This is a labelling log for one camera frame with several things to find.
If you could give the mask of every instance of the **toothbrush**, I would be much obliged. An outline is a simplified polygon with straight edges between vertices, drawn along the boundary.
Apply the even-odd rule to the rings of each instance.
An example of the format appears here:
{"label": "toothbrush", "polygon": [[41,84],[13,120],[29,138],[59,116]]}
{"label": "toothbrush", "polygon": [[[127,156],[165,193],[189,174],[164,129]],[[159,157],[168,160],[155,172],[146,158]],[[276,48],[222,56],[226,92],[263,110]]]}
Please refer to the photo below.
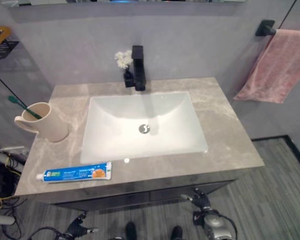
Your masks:
{"label": "toothbrush", "polygon": [[15,96],[9,96],[9,101],[13,104],[18,104],[20,107],[22,107],[24,110],[26,110],[28,113],[30,113],[32,116],[34,116],[36,119],[42,119],[42,117],[39,114],[36,114],[35,112],[28,109],[26,105],[23,105],[19,102],[19,100]]}

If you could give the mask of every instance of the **black faucet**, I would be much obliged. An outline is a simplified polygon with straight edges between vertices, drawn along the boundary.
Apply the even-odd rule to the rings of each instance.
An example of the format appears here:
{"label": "black faucet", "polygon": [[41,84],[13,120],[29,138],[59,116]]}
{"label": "black faucet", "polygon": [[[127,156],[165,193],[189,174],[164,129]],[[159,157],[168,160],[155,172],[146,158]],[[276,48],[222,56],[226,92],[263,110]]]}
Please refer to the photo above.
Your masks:
{"label": "black faucet", "polygon": [[136,91],[146,90],[146,76],[144,68],[144,47],[132,46],[133,70],[134,70],[134,88]]}

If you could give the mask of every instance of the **shoe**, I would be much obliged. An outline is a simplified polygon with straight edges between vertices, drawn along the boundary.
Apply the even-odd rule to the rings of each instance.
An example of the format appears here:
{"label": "shoe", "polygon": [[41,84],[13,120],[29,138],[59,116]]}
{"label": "shoe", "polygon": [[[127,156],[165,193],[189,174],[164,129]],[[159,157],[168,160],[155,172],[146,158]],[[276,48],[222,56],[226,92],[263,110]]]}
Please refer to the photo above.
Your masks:
{"label": "shoe", "polygon": [[183,230],[182,227],[180,226],[175,226],[172,230],[171,233],[171,240],[177,240],[177,239],[182,239],[182,235],[183,235]]}
{"label": "shoe", "polygon": [[126,240],[137,240],[136,225],[130,221],[125,225]]}

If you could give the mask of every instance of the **black towel holder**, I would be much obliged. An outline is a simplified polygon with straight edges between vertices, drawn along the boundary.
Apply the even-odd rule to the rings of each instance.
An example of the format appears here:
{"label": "black towel holder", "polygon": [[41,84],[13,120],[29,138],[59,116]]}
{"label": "black towel holder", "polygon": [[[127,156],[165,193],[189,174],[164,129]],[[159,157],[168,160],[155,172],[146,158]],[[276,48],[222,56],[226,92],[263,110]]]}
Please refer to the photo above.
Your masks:
{"label": "black towel holder", "polygon": [[271,19],[263,19],[255,32],[255,35],[258,37],[265,37],[265,36],[273,36],[276,34],[276,30],[273,29],[273,25],[275,24],[275,20]]}

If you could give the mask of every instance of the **undermount sink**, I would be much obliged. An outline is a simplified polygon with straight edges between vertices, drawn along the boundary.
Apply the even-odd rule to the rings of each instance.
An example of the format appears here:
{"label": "undermount sink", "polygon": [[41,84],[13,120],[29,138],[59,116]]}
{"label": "undermount sink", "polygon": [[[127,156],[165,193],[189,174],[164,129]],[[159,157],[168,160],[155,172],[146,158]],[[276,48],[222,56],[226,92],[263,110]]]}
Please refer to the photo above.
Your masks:
{"label": "undermount sink", "polygon": [[82,164],[207,150],[187,92],[90,99]]}

